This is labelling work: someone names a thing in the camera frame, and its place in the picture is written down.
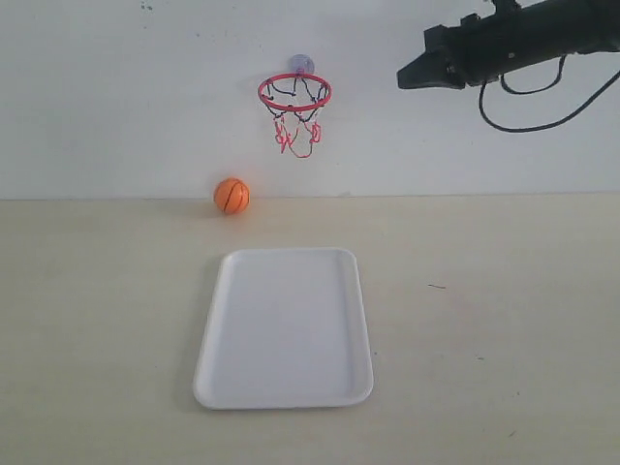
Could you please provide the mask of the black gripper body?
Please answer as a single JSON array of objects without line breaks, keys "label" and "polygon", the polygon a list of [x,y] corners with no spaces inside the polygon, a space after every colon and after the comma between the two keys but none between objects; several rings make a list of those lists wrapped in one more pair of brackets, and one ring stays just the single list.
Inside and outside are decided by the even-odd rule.
[{"label": "black gripper body", "polygon": [[397,86],[402,90],[446,88],[462,90],[466,83],[456,70],[450,52],[450,29],[433,26],[423,33],[424,52],[397,74]]}]

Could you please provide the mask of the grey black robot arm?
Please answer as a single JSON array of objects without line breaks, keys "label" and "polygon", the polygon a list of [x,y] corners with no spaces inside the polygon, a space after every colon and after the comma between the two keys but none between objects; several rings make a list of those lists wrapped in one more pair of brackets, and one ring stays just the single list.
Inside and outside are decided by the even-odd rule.
[{"label": "grey black robot arm", "polygon": [[400,89],[480,86],[501,75],[570,54],[619,50],[619,3],[496,1],[495,13],[424,31],[424,53],[400,69]]}]

